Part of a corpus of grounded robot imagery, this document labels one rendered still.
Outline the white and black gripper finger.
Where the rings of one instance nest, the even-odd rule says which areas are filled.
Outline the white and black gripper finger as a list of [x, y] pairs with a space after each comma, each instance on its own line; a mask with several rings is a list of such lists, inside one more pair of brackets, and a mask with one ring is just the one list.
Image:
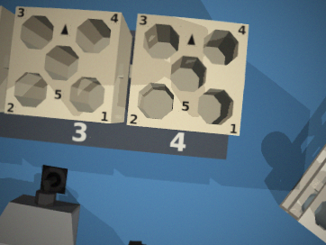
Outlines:
[[142, 241], [138, 241], [138, 240], [130, 240], [129, 245], [147, 245], [147, 244], [142, 244]]

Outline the beige tube rack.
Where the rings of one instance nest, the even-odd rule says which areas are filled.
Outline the beige tube rack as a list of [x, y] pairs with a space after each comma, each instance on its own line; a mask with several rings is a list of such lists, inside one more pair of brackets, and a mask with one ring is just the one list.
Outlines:
[[[309, 180], [310, 179], [310, 180]], [[309, 181], [308, 181], [309, 180]], [[311, 193], [317, 194], [302, 212]], [[315, 223], [315, 210], [326, 201], [326, 144], [279, 205], [309, 231], [326, 242], [326, 231]]]

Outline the blue bench mat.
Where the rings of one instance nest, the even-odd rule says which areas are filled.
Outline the blue bench mat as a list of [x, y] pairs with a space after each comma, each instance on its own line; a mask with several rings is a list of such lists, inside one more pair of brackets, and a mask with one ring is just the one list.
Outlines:
[[0, 216], [67, 176], [76, 245], [326, 245], [279, 205], [326, 144], [326, 0], [0, 0], [249, 25], [240, 136], [226, 159], [0, 137]]

